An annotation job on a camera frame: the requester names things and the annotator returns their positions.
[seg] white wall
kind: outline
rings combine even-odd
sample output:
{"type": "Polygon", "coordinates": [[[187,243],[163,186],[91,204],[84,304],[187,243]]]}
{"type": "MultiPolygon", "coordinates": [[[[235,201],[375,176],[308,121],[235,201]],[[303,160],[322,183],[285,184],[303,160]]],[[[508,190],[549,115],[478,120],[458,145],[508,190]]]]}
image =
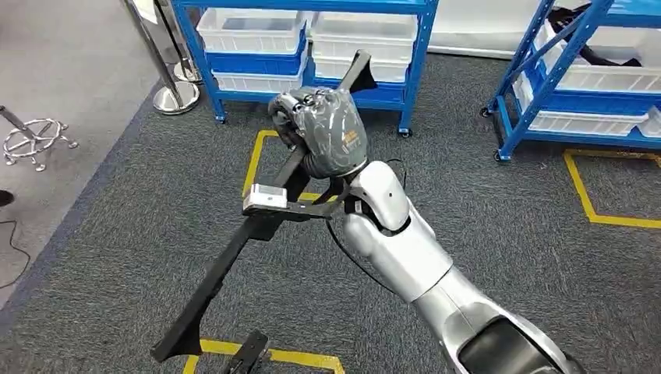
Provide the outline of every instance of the white wall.
{"type": "MultiPolygon", "coordinates": [[[[586,0],[558,0],[574,8],[586,0]]],[[[439,0],[429,51],[510,58],[539,0],[439,0]]]]}

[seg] blue shelving unit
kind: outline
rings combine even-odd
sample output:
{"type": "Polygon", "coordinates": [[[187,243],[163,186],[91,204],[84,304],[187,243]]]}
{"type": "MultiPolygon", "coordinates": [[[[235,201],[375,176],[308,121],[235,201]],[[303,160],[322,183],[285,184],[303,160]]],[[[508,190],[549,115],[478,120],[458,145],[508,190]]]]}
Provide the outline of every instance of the blue shelving unit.
{"type": "MultiPolygon", "coordinates": [[[[214,77],[211,75],[209,63],[204,54],[200,36],[195,31],[194,25],[188,17],[187,9],[197,7],[200,11],[205,8],[245,8],[245,9],[292,9],[306,11],[329,11],[329,12],[370,12],[370,13],[393,13],[393,14],[415,14],[418,16],[418,36],[413,46],[411,65],[408,68],[405,88],[401,99],[383,100],[384,95],[374,95],[375,98],[356,99],[359,108],[383,109],[400,111],[401,117],[398,131],[403,136],[410,133],[410,121],[415,105],[415,98],[420,84],[420,76],[425,61],[429,36],[431,35],[438,0],[172,0],[172,7],[179,25],[189,45],[189,49],[197,67],[200,69],[207,92],[210,96],[216,119],[224,122],[227,114],[224,111],[222,101],[259,101],[268,102],[274,97],[274,93],[236,92],[218,89],[214,77]]],[[[305,85],[314,84],[314,64],[309,59],[304,73],[305,85]]]]}
{"type": "Polygon", "coordinates": [[[583,135],[566,132],[532,131],[528,127],[543,108],[548,108],[553,100],[566,94],[556,90],[557,84],[567,72],[580,50],[599,26],[644,27],[661,28],[661,0],[592,0],[590,7],[578,17],[563,32],[556,35],[538,51],[529,53],[539,29],[543,26],[546,17],[551,11],[555,0],[542,0],[539,4],[532,22],[528,26],[521,43],[518,46],[512,62],[507,68],[499,88],[482,115],[488,116],[498,113],[503,126],[502,146],[496,151],[494,157],[499,161],[511,159],[514,148],[522,140],[542,140],[563,143],[598,144],[605,146],[621,146],[627,148],[661,149],[661,139],[646,138],[638,129],[634,129],[628,136],[583,135]],[[574,32],[567,43],[562,55],[558,58],[553,69],[546,78],[538,83],[535,97],[525,111],[517,105],[518,122],[513,124],[505,106],[505,95],[514,94],[511,85],[521,72],[532,69],[537,61],[549,49],[574,32]]]}

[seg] black cord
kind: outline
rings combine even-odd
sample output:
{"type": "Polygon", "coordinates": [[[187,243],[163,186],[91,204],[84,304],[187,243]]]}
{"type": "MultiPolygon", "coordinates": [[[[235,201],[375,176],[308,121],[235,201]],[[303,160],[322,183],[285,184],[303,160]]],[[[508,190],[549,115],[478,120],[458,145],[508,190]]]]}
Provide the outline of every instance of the black cord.
{"type": "Polygon", "coordinates": [[[0,222],[0,224],[14,224],[14,228],[12,229],[12,234],[9,236],[9,246],[12,247],[16,251],[21,252],[22,254],[25,255],[25,257],[27,257],[27,261],[25,262],[25,266],[21,270],[20,274],[17,275],[16,278],[14,278],[14,280],[12,280],[11,282],[9,282],[7,284],[3,284],[2,286],[0,286],[0,290],[2,290],[3,288],[7,288],[7,287],[15,284],[22,277],[22,275],[25,274],[25,271],[27,270],[27,266],[30,265],[30,261],[32,260],[32,257],[30,256],[30,254],[28,252],[25,252],[22,249],[15,247],[14,244],[12,244],[12,242],[14,241],[14,233],[16,232],[16,227],[18,226],[19,223],[16,220],[10,220],[10,221],[2,221],[2,222],[0,222]]]}
{"type": "Polygon", "coordinates": [[[388,164],[390,162],[393,162],[393,161],[398,162],[398,163],[401,164],[401,169],[404,172],[404,176],[401,179],[401,188],[406,191],[406,174],[407,174],[406,173],[406,164],[404,163],[404,161],[401,160],[401,158],[391,158],[390,160],[386,161],[386,164],[388,164]]]}
{"type": "Polygon", "coordinates": [[[365,275],[367,275],[367,277],[372,278],[372,281],[375,281],[377,284],[379,284],[381,287],[383,287],[386,291],[388,291],[388,292],[390,292],[391,294],[394,295],[394,292],[387,285],[381,283],[380,280],[376,279],[372,274],[370,274],[369,271],[367,271],[367,269],[362,267],[362,265],[358,262],[358,260],[356,260],[355,257],[352,256],[352,254],[349,253],[349,251],[342,245],[342,243],[340,243],[340,239],[338,239],[338,236],[335,234],[335,231],[333,231],[333,227],[331,226],[331,220],[330,219],[326,220],[326,228],[328,228],[328,232],[330,232],[330,236],[333,238],[333,241],[335,242],[335,244],[338,245],[340,250],[354,263],[354,265],[356,265],[360,270],[362,270],[362,272],[365,273],[365,275]]]}

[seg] yellow floor marking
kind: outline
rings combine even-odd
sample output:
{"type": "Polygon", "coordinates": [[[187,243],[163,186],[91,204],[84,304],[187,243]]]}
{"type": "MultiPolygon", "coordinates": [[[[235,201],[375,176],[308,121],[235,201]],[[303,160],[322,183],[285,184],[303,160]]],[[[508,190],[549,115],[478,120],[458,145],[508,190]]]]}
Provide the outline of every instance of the yellow floor marking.
{"type": "Polygon", "coordinates": [[[646,218],[635,217],[618,217],[618,216],[605,216],[597,214],[594,206],[588,196],[588,191],[585,189],[581,174],[578,172],[576,163],[573,156],[588,156],[588,157],[611,157],[611,158],[627,158],[639,160],[655,161],[656,165],[661,168],[661,157],[653,153],[633,153],[633,152],[616,152],[609,150],[565,150],[563,154],[564,163],[567,165],[571,180],[574,182],[574,187],[578,196],[581,199],[581,205],[588,216],[590,222],[594,224],[616,224],[620,226],[632,226],[637,228],[661,228],[661,220],[649,220],[646,218]]]}
{"type": "Polygon", "coordinates": [[[277,131],[260,130],[257,133],[257,139],[255,140],[255,146],[253,147],[253,154],[250,156],[250,164],[248,164],[248,172],[246,173],[246,180],[243,182],[242,197],[246,197],[248,191],[250,190],[250,186],[253,185],[255,181],[255,175],[257,174],[257,164],[260,162],[260,155],[262,154],[264,138],[266,138],[267,136],[277,136],[277,131]]]}
{"type": "MultiPolygon", "coordinates": [[[[207,340],[201,339],[202,351],[204,353],[211,353],[216,355],[234,355],[241,344],[232,343],[229,341],[207,340]]],[[[342,367],[340,359],[335,356],[318,355],[315,353],[297,352],[297,351],[282,351],[279,349],[269,349],[269,360],[275,362],[288,362],[291,364],[310,366],[318,369],[333,370],[335,374],[345,374],[345,369],[342,367]]],[[[184,366],[183,374],[194,374],[195,367],[199,361],[197,356],[189,356],[186,365],[184,366]]]]}
{"type": "MultiPolygon", "coordinates": [[[[248,172],[246,172],[246,180],[243,182],[243,192],[241,194],[241,197],[246,197],[246,195],[248,195],[248,191],[250,191],[250,187],[255,182],[255,177],[257,175],[257,165],[260,163],[260,156],[262,154],[262,148],[264,146],[264,138],[266,138],[267,136],[277,137],[277,131],[260,130],[257,133],[257,139],[255,139],[255,146],[253,147],[253,154],[250,156],[250,163],[248,164],[248,172]]],[[[317,198],[319,198],[319,196],[321,196],[321,194],[319,193],[304,192],[301,194],[299,199],[305,201],[314,201],[317,198]]],[[[333,196],[329,199],[329,201],[333,201],[334,199],[335,197],[333,196]]]]}

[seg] black bag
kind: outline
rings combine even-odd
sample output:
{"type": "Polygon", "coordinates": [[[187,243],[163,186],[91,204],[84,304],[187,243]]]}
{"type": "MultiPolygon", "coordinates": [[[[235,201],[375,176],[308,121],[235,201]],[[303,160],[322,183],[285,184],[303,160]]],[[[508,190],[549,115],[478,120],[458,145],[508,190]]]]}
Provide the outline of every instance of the black bag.
{"type": "MultiPolygon", "coordinates": [[[[556,34],[561,32],[565,27],[569,26],[569,24],[572,21],[574,21],[574,19],[578,18],[578,16],[580,16],[581,13],[583,13],[587,8],[589,8],[589,6],[590,4],[582,5],[574,10],[566,9],[566,8],[553,8],[553,10],[551,10],[551,12],[549,13],[549,22],[551,23],[551,27],[553,28],[553,31],[555,31],[556,34]]],[[[565,41],[569,42],[569,40],[573,35],[574,33],[570,33],[569,35],[567,35],[564,38],[565,41]]],[[[637,60],[636,58],[632,58],[631,60],[625,62],[624,64],[618,64],[616,62],[612,62],[605,58],[601,58],[590,47],[588,47],[588,45],[583,46],[580,55],[581,57],[583,57],[584,60],[589,62],[591,65],[642,67],[640,61],[637,60]]]]}

